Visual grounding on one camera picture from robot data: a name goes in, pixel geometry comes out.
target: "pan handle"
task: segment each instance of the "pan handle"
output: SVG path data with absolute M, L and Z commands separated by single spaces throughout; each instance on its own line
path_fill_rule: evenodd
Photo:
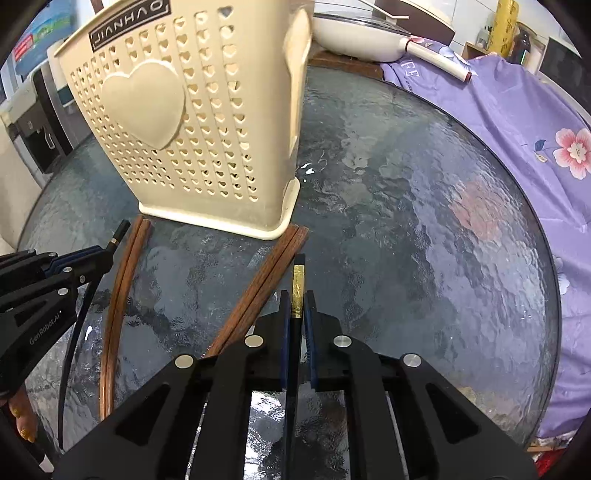
M 406 45 L 403 45 L 403 48 L 411 55 L 415 55 L 416 57 L 419 57 L 420 59 L 423 59 L 435 65 L 436 67 L 441 68 L 463 82 L 467 83 L 470 81 L 472 74 L 468 72 L 465 67 L 452 62 L 447 57 L 429 50 L 428 48 L 425 48 L 407 38 L 403 38 L 401 43 L 406 43 Z

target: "heart emblem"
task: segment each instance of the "heart emblem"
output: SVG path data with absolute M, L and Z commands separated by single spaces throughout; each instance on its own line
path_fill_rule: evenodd
M 146 60 L 129 75 L 109 75 L 101 93 L 111 118 L 158 150 L 166 147 L 178 130 L 184 95 L 177 73 L 160 60 Z

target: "silver screw head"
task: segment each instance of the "silver screw head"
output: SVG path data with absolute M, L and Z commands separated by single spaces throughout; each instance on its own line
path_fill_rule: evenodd
M 407 367 L 413 368 L 418 367 L 422 362 L 421 357 L 419 357 L 416 353 L 407 353 L 404 355 L 402 361 Z
M 351 338 L 347 337 L 346 335 L 337 335 L 335 338 L 333 338 L 333 343 L 339 348 L 347 348 L 348 346 L 351 346 L 353 340 L 351 340 Z
M 189 368 L 193 365 L 193 357 L 191 355 L 179 355 L 174 360 L 174 364 L 177 368 Z
M 250 348 L 261 346 L 263 342 L 263 337 L 260 335 L 249 335 L 244 339 L 244 343 L 246 344 L 246 346 L 249 346 Z

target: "jianhao logo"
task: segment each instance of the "jianhao logo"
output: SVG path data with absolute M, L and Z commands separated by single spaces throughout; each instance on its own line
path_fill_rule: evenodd
M 134 28 L 170 13 L 170 0 L 142 0 L 119 10 L 88 34 L 92 51 Z
M 60 314 L 61 312 L 58 312 L 58 314 L 56 316 L 54 316 L 49 322 L 47 322 L 44 326 L 42 326 L 39 331 L 32 336 L 31 338 L 29 338 L 29 343 L 31 345 L 34 345 L 36 341 L 39 340 L 39 338 L 41 338 L 43 336 L 43 334 L 45 334 L 46 331 L 48 331 L 53 325 L 56 324 L 56 322 L 60 319 Z

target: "purple cloth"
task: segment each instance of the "purple cloth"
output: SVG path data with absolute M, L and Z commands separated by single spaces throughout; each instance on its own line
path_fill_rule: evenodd
M 383 64 L 386 81 L 410 90 L 472 130 L 525 191 L 548 237 L 562 303 L 560 363 L 538 435 L 577 429 L 591 408 L 591 133 L 551 87 L 496 55 L 460 59 L 419 40 L 473 72 L 464 84 L 418 58 Z

